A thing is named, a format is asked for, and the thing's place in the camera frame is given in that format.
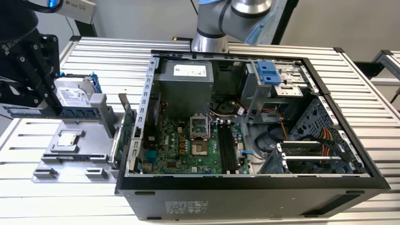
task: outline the white label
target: white label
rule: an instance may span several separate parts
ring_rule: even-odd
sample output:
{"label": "white label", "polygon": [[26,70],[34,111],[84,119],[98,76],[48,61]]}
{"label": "white label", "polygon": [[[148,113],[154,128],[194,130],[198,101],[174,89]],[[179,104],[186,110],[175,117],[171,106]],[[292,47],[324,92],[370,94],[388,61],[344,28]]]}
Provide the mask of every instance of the white label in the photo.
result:
{"label": "white label", "polygon": [[58,159],[60,160],[74,160],[72,156],[59,156]]}
{"label": "white label", "polygon": [[175,65],[174,75],[175,76],[202,76],[202,77],[207,77],[206,66]]}
{"label": "white label", "polygon": [[240,107],[240,109],[238,110],[238,114],[242,116],[242,115],[243,115],[243,113],[244,113],[244,108],[243,108],[243,107]]}
{"label": "white label", "polygon": [[15,114],[36,114],[42,115],[38,109],[10,109],[10,111]]}
{"label": "white label", "polygon": [[206,213],[208,201],[167,201],[166,209],[170,214]]}
{"label": "white label", "polygon": [[74,107],[90,107],[90,101],[87,93],[79,88],[59,88],[62,100],[64,101],[64,106]]}

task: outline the aluminum workbench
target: aluminum workbench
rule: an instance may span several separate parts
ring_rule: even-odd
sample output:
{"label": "aluminum workbench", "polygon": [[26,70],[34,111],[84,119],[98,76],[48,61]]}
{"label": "aluminum workbench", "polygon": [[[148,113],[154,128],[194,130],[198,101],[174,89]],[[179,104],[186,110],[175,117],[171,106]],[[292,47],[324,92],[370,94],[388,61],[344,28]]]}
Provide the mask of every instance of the aluminum workbench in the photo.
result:
{"label": "aluminum workbench", "polygon": [[[132,41],[83,37],[60,55],[64,73],[96,71],[108,105],[122,112],[126,92],[138,109],[151,49],[188,51],[186,41]],[[326,219],[179,221],[163,224],[400,224],[400,115],[346,53],[334,48],[232,43],[231,53],[310,58],[335,102],[387,177],[391,191]],[[32,172],[59,120],[15,119],[0,138],[0,224],[146,224],[134,215],[115,184],[35,184]]]}

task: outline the blue tab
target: blue tab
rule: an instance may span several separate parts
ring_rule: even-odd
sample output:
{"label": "blue tab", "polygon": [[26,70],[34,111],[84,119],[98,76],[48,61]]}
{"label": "blue tab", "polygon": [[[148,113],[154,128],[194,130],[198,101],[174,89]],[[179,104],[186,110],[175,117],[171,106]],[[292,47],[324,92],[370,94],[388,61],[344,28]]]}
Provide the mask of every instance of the blue tab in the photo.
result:
{"label": "blue tab", "polygon": [[199,5],[210,4],[218,1],[223,1],[223,0],[199,0]]}
{"label": "blue tab", "polygon": [[98,75],[95,74],[95,72],[92,72],[92,74],[90,75],[90,77],[94,79],[94,83],[95,83],[95,92],[102,94],[103,91],[102,91],[102,87],[100,87],[100,83],[99,83],[99,77],[98,77]]}
{"label": "blue tab", "polygon": [[248,150],[244,150],[244,149],[240,150],[240,153],[242,154],[250,154],[250,155],[255,154],[254,151],[248,151]]}
{"label": "blue tab", "polygon": [[274,62],[259,60],[258,71],[262,76],[263,84],[280,84],[280,75],[276,71]]}

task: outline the motherboard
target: motherboard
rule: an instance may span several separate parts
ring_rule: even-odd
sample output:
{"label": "motherboard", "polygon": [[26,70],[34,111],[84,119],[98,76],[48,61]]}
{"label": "motherboard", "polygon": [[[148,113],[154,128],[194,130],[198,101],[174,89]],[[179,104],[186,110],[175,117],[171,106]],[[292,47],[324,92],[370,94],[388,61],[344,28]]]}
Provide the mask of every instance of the motherboard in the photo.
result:
{"label": "motherboard", "polygon": [[[235,166],[234,173],[250,173],[246,157],[239,154],[244,149],[243,134],[239,124],[230,124],[228,134],[231,138],[224,138],[232,148],[222,151],[222,140],[219,134],[219,123],[208,119],[168,120],[162,123],[160,147],[159,150],[147,151],[147,160],[143,171],[152,174],[222,174],[224,161],[231,158]],[[208,138],[194,137],[196,133],[208,131]]]}

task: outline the power supply label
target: power supply label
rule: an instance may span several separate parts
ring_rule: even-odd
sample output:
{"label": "power supply label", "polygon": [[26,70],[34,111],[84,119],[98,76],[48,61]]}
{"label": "power supply label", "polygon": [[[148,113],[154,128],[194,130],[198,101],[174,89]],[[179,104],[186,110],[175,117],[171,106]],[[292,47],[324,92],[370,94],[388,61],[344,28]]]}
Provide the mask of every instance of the power supply label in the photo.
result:
{"label": "power supply label", "polygon": [[174,75],[175,76],[202,76],[202,77],[207,77],[206,66],[175,65]]}

